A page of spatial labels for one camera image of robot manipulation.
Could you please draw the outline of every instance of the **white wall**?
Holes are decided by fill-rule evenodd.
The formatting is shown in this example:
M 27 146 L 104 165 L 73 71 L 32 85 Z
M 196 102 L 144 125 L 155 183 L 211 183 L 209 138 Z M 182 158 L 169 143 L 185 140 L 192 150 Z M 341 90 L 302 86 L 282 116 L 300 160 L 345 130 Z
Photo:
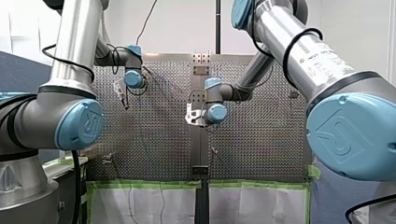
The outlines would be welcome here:
M 0 50 L 41 63 L 41 49 L 55 44 L 61 17 L 42 0 L 0 0 Z
M 154 0 L 110 1 L 106 27 L 115 45 L 135 43 Z M 215 0 L 159 0 L 139 45 L 145 52 L 215 51 Z M 320 0 L 308 0 L 308 24 L 320 26 Z M 233 0 L 221 1 L 221 53 L 257 52 L 248 34 L 231 26 Z
M 392 81 L 394 5 L 394 0 L 322 0 L 325 41 L 357 70 Z
M 110 0 L 105 24 L 111 43 L 134 44 L 154 0 Z M 144 52 L 215 51 L 215 0 L 159 0 L 139 45 Z M 246 32 L 231 26 L 233 0 L 221 1 L 221 52 L 254 54 Z M 321 0 L 308 0 L 310 26 L 320 27 Z M 60 16 L 42 0 L 0 0 L 0 50 L 51 64 L 41 49 L 57 39 Z

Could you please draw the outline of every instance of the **perforated metal panel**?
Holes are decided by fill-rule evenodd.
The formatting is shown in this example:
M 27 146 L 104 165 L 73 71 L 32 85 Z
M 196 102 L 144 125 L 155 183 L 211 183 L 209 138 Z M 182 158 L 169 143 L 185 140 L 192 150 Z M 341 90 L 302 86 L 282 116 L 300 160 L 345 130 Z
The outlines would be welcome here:
M 213 55 L 211 75 L 234 82 L 250 59 Z M 197 86 L 191 83 L 197 77 L 191 55 L 150 56 L 144 62 L 152 71 L 152 75 L 144 71 L 148 91 L 140 97 L 130 94 L 127 111 L 112 86 L 123 76 L 123 69 L 117 75 L 112 75 L 111 67 L 95 69 L 93 88 L 104 107 L 106 124 L 95 146 L 98 156 L 88 170 L 90 180 L 190 180 L 191 166 L 197 165 L 191 155 L 200 160 L 192 148 L 201 149 L 198 154 L 209 151 L 210 178 L 291 182 L 307 178 L 311 156 L 304 149 L 305 102 L 301 95 L 290 97 L 294 89 L 278 65 L 251 101 L 226 103 L 229 117 L 212 129 L 208 148 L 200 148 L 205 144 L 192 143 L 197 136 L 184 120 L 191 88 L 202 88 L 199 81 L 194 81 Z M 205 141 L 204 134 L 198 138 Z M 114 162 L 104 163 L 110 154 Z
M 250 57 L 214 56 L 212 76 L 235 82 Z M 226 103 L 230 115 L 209 134 L 210 178 L 263 179 L 302 182 L 307 178 L 309 149 L 304 149 L 302 95 L 295 91 L 274 65 L 266 84 L 254 91 L 253 99 L 237 105 Z
M 123 77 L 111 67 L 96 67 L 93 88 L 106 114 L 98 144 L 98 156 L 89 168 L 89 179 L 148 180 L 191 179 L 191 134 L 184 121 L 190 93 L 190 55 L 147 57 L 144 70 L 148 90 L 129 94 L 126 111 L 112 84 Z M 113 161 L 104 158 L 113 154 Z

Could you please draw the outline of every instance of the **white cloth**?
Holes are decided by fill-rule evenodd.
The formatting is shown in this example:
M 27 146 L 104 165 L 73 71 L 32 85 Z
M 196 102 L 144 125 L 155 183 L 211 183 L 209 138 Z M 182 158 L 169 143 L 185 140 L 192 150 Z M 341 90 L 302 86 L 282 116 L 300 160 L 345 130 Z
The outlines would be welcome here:
M 158 224 L 162 210 L 163 224 L 193 224 L 195 189 L 97 189 L 91 223 Z
M 305 224 L 307 191 L 217 189 L 209 191 L 210 224 Z

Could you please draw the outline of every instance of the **black pole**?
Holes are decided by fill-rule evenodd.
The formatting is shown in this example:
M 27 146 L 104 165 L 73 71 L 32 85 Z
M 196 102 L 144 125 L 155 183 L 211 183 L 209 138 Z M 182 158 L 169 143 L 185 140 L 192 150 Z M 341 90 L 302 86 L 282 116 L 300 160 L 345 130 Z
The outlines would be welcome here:
M 220 54 L 221 0 L 216 0 L 216 54 Z

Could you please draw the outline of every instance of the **blue joint cap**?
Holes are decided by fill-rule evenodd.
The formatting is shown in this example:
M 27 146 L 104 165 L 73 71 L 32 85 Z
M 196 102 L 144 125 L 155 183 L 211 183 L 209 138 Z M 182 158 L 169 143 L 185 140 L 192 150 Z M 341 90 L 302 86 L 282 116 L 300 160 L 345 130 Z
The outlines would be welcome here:
M 218 124 L 227 117 L 227 107 L 224 105 L 212 105 L 207 111 L 207 119 L 212 124 Z
M 137 45 L 128 45 L 126 48 L 131 50 L 133 53 L 139 55 L 140 57 L 142 57 L 142 49 L 139 46 L 137 46 Z
M 233 28 L 242 30 L 248 24 L 248 14 L 251 9 L 251 0 L 234 0 L 231 11 L 231 23 Z
M 205 90 L 213 88 L 221 84 L 221 79 L 218 77 L 210 77 L 205 80 Z
M 103 127 L 103 109 L 92 99 L 78 101 L 64 114 L 55 132 L 60 150 L 80 150 L 92 145 Z
M 322 100 L 307 118 L 308 143 L 337 174 L 358 180 L 394 181 L 396 104 L 350 92 Z
M 129 70 L 124 77 L 125 85 L 131 89 L 140 89 L 144 86 L 145 80 L 142 75 L 135 70 Z
M 31 94 L 30 92 L 17 92 L 17 91 L 10 91 L 10 92 L 0 92 L 0 101 L 6 100 L 8 98 L 24 95 L 24 94 Z

